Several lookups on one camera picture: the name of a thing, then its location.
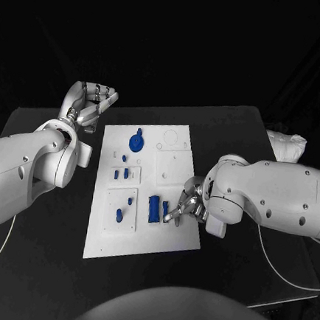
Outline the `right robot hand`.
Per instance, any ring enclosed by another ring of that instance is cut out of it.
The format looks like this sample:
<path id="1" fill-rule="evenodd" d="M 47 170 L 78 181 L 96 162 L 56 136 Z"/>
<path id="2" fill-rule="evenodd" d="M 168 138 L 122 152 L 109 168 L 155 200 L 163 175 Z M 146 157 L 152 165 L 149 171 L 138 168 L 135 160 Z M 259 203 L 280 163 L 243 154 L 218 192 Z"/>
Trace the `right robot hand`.
<path id="1" fill-rule="evenodd" d="M 208 212 L 203 203 L 203 187 L 203 177 L 194 176 L 187 180 L 180 194 L 178 205 L 163 217 L 163 222 L 169 223 L 170 220 L 174 220 L 175 226 L 179 227 L 181 217 L 189 215 L 199 223 L 205 224 Z"/>

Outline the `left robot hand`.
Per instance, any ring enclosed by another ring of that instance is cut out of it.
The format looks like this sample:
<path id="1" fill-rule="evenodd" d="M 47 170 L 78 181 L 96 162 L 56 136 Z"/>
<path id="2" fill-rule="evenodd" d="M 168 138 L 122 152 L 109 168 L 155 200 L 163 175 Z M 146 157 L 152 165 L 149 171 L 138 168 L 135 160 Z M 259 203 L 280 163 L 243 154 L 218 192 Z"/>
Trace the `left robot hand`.
<path id="1" fill-rule="evenodd" d="M 119 98 L 114 88 L 102 84 L 77 81 L 64 97 L 57 118 L 85 133 L 94 133 L 98 119 Z"/>

